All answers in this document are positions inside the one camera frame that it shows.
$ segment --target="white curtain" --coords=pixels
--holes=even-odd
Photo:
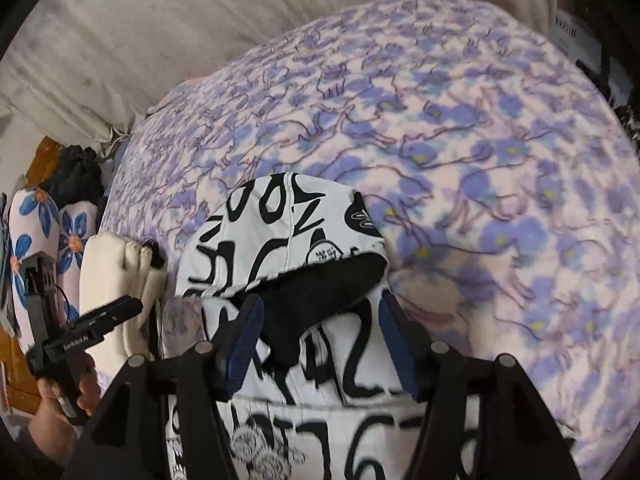
[[[0,104],[65,144],[128,132],[181,81],[369,0],[41,0],[0,62]],[[557,0],[487,0],[545,33]]]

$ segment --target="orange flower center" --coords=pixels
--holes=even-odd
[[[18,274],[20,272],[20,262],[15,256],[11,257],[11,270],[14,274]]]
[[[71,249],[75,253],[82,251],[82,240],[77,236],[70,236],[69,249]]]
[[[46,200],[47,200],[47,192],[46,191],[43,191],[39,187],[37,187],[33,191],[33,194],[36,197],[37,202],[46,202]]]

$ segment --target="purple floral fabric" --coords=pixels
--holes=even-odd
[[[409,313],[466,354],[513,353],[583,478],[603,475],[640,418],[640,168],[546,38],[470,0],[305,25],[150,110],[103,229],[156,238],[175,277],[229,192],[280,171],[360,190]],[[168,354],[203,337],[198,308],[168,302]]]

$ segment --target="black crumpled cloth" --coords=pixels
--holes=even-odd
[[[58,155],[58,167],[53,174],[38,187],[49,193],[58,209],[83,200],[97,206],[104,186],[96,158],[93,148],[83,150],[81,146],[69,146]]]

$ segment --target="wall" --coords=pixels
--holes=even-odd
[[[0,192],[11,193],[33,160],[44,134],[31,121],[0,105]]]

